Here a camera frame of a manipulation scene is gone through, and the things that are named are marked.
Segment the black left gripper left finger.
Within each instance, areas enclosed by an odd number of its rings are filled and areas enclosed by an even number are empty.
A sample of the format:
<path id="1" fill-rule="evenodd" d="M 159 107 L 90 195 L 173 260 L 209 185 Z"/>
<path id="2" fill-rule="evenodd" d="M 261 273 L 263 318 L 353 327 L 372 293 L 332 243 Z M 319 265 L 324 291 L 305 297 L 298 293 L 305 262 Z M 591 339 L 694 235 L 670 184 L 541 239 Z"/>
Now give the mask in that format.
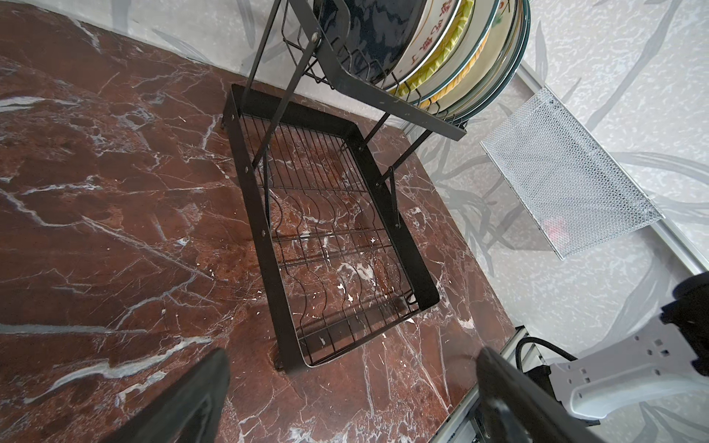
<path id="1" fill-rule="evenodd" d="M 210 351 L 105 442 L 214 442 L 230 382 L 227 353 Z"/>

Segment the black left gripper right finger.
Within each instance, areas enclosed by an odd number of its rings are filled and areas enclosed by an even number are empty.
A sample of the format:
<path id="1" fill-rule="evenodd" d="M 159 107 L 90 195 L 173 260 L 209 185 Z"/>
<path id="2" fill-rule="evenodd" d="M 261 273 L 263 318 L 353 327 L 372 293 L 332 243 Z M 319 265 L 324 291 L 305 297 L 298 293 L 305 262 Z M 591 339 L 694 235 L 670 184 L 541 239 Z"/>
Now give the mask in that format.
<path id="1" fill-rule="evenodd" d="M 479 352 L 476 376 L 491 442 L 601 440 L 494 349 Z"/>

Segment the black wire dish rack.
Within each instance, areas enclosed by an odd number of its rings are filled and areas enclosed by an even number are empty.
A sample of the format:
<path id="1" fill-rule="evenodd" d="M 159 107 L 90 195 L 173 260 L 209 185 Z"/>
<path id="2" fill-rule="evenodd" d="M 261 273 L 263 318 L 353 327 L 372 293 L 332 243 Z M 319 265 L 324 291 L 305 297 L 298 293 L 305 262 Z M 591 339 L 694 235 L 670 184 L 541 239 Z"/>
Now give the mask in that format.
<path id="1" fill-rule="evenodd" d="M 295 65 L 286 90 L 231 86 L 221 126 L 264 283 L 276 337 L 275 367 L 298 374 L 335 361 L 433 308 L 441 297 L 398 205 L 396 174 L 412 143 L 381 168 L 374 136 L 350 119 L 297 103 L 310 78 L 346 97 L 459 140 L 450 118 L 425 110 L 343 68 L 313 12 L 315 1 L 277 1 L 266 31 Z"/>

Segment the cream plate with floral sprigs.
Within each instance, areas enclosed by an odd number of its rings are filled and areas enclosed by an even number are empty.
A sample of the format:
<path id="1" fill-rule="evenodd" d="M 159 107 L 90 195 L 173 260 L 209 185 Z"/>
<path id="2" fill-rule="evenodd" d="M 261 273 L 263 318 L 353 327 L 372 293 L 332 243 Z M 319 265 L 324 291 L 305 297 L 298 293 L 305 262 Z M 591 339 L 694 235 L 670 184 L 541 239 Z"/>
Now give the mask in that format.
<path id="1" fill-rule="evenodd" d="M 453 106 L 461 101 L 472 88 L 478 85 L 478 82 L 491 70 L 500 54 L 503 52 L 508 36 L 514 28 L 515 21 L 517 20 L 516 10 L 519 4 L 519 1 L 500 2 L 500 10 L 493 21 L 489 38 L 487 38 L 484 48 L 478 55 L 476 61 L 468 64 L 463 72 L 452 81 L 453 87 L 448 88 L 448 92 L 438 99 L 434 111 L 441 111 L 443 114 L 452 114 Z"/>

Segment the white plate green clover emblem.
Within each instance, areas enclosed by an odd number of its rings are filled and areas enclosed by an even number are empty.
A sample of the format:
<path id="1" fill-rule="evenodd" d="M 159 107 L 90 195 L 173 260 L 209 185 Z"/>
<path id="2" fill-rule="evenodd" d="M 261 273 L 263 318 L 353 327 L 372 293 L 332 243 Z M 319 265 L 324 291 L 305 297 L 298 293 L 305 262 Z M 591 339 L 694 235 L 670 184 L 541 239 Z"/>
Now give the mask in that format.
<path id="1" fill-rule="evenodd" d="M 423 85 L 409 93 L 407 101 L 427 108 L 452 88 L 456 79 L 471 62 L 475 62 L 484 48 L 493 21 L 500 10 L 500 1 L 476 1 L 466 30 L 450 58 Z"/>

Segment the yellow woven round plate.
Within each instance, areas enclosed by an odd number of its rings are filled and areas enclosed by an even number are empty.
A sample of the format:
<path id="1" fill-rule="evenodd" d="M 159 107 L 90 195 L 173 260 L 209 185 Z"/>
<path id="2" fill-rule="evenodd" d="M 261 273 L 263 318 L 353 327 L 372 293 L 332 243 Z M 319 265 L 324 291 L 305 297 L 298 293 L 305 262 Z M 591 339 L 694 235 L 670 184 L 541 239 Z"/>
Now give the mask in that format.
<path id="1" fill-rule="evenodd" d="M 443 42 L 433 52 L 428 61 L 415 72 L 408 80 L 400 82 L 393 94 L 400 98 L 405 98 L 410 92 L 423 85 L 451 56 L 452 51 L 461 39 L 463 32 L 469 24 L 470 18 L 475 8 L 475 0 L 465 0 L 462 2 L 459 12 L 452 22 L 452 26 L 443 38 Z"/>

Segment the white plate orange sunburst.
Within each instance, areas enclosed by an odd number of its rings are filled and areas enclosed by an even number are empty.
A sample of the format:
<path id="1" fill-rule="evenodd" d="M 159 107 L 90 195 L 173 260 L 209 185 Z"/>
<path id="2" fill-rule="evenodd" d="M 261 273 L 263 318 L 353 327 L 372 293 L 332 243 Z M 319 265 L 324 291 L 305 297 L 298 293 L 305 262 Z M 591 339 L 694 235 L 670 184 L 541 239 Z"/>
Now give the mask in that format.
<path id="1" fill-rule="evenodd" d="M 423 66 L 441 43 L 458 14 L 461 1 L 428 0 L 412 42 L 382 86 L 387 92 L 410 79 Z"/>

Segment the black round plate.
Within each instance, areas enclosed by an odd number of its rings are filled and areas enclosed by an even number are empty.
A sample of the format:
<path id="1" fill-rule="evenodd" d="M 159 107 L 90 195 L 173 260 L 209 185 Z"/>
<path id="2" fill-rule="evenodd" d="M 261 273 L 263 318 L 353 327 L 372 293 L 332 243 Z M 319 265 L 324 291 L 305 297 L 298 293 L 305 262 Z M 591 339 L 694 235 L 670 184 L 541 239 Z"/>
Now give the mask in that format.
<path id="1" fill-rule="evenodd" d="M 424 1 L 315 1 L 313 12 L 351 75 L 371 84 L 393 72 L 411 44 L 423 15 Z"/>

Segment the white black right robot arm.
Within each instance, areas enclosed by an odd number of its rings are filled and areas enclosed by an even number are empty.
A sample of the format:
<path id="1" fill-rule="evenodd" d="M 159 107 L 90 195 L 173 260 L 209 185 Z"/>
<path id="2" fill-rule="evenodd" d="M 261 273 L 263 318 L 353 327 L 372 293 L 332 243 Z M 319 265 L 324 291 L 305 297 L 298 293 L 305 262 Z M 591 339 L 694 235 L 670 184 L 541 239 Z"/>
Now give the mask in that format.
<path id="1" fill-rule="evenodd" d="M 524 337 L 515 346 L 523 365 L 532 343 L 562 362 L 526 371 L 566 412 L 588 424 L 637 402 L 708 389 L 708 275 L 694 275 L 673 291 L 673 302 L 640 330 L 588 356 L 577 358 L 548 341 Z"/>

